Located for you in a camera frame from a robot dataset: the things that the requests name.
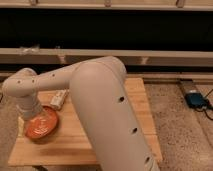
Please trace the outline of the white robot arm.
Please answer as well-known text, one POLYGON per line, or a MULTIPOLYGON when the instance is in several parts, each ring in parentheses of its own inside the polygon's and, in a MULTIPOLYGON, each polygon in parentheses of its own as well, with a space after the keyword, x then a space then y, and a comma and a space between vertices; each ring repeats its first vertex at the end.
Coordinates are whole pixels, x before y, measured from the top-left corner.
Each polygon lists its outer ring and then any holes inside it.
POLYGON ((124 83, 126 68, 108 56, 75 63, 43 74, 23 68, 2 85, 16 99, 25 118, 42 106, 40 91, 67 89, 78 118, 103 171, 160 171, 124 83))

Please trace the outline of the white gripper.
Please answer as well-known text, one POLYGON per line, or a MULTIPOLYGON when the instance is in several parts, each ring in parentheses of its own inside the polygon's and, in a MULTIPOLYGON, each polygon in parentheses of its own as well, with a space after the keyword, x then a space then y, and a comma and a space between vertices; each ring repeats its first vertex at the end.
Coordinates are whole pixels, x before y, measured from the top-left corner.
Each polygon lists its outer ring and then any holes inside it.
POLYGON ((43 111, 44 111, 43 106, 38 106, 38 107, 35 107, 31 110, 24 110, 22 112, 21 118, 24 121, 29 121, 29 120, 35 118, 36 116, 38 116, 39 114, 41 114, 43 111))

